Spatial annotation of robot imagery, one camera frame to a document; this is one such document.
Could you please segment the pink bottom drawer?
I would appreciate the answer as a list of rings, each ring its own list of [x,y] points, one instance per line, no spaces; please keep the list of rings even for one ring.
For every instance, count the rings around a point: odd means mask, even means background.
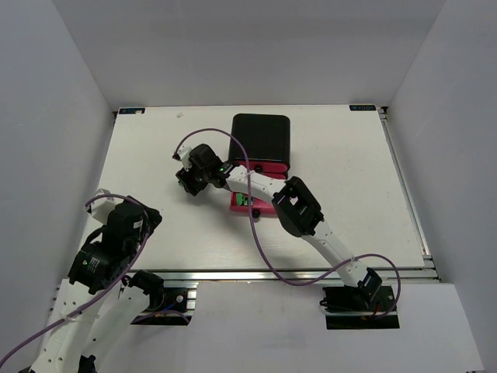
[[[276,215],[276,211],[271,203],[267,203],[254,197],[249,198],[249,196],[244,193],[231,194],[231,202],[229,206],[231,211],[241,214],[248,214],[249,207],[252,207],[252,217],[254,219],[261,218],[263,216],[274,217]]]

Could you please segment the pink top drawer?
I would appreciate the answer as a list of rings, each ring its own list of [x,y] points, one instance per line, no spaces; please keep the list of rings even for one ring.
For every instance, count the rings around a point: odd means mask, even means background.
[[[248,165],[251,170],[260,171],[261,173],[286,173],[290,165],[285,162],[277,162],[261,159],[249,159]]]

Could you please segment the black drawer cabinet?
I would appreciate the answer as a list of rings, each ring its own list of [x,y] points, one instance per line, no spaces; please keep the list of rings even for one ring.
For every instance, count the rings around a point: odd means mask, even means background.
[[[290,119],[284,115],[238,113],[233,117],[231,135],[245,149],[253,166],[266,163],[282,173],[290,168]]]

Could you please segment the dark green lego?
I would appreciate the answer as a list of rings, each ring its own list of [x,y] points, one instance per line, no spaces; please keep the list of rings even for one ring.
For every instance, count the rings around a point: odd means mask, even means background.
[[[238,206],[248,207],[254,204],[254,198],[248,196],[247,194],[237,193],[235,197],[235,202]]]

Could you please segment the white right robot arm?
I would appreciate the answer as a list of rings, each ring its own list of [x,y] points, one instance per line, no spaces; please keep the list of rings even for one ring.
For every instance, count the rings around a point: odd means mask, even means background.
[[[271,204],[283,229],[303,239],[336,269],[358,309],[366,310],[382,285],[381,278],[338,239],[321,206],[298,177],[277,180],[248,170],[237,162],[223,162],[209,145],[179,148],[173,158],[182,163],[176,173],[183,189],[196,196],[207,185],[245,193]]]

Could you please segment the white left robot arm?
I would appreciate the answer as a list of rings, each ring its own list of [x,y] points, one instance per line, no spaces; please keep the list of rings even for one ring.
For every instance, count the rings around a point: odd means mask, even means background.
[[[85,209],[100,226],[77,252],[59,319],[27,372],[98,371],[127,326],[160,298],[157,276],[144,270],[127,276],[162,223],[160,212],[116,194],[95,197]]]

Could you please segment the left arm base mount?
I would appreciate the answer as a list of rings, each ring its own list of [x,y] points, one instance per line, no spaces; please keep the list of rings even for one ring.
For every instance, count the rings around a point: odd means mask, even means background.
[[[196,285],[166,284],[162,291],[162,301],[154,301],[152,306],[138,315],[131,324],[134,326],[187,326],[193,317],[196,304]]]

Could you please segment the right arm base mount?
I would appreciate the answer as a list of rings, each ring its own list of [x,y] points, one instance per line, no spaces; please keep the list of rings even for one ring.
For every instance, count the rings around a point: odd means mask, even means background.
[[[381,286],[374,300],[354,298],[352,288],[325,287],[319,302],[325,312],[327,330],[399,329],[400,322],[392,286]]]

